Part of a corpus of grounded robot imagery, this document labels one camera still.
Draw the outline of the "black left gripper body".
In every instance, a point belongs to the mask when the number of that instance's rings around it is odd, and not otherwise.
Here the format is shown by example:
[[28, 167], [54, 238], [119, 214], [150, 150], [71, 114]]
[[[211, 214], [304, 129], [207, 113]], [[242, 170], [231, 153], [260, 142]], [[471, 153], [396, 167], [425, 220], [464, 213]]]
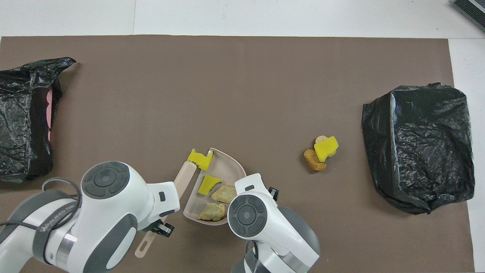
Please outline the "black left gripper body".
[[170, 237], [174, 230], [174, 226], [168, 223], [165, 223], [162, 219], [158, 219], [157, 221], [151, 223], [147, 227], [141, 230], [141, 232], [153, 232], [165, 237]]

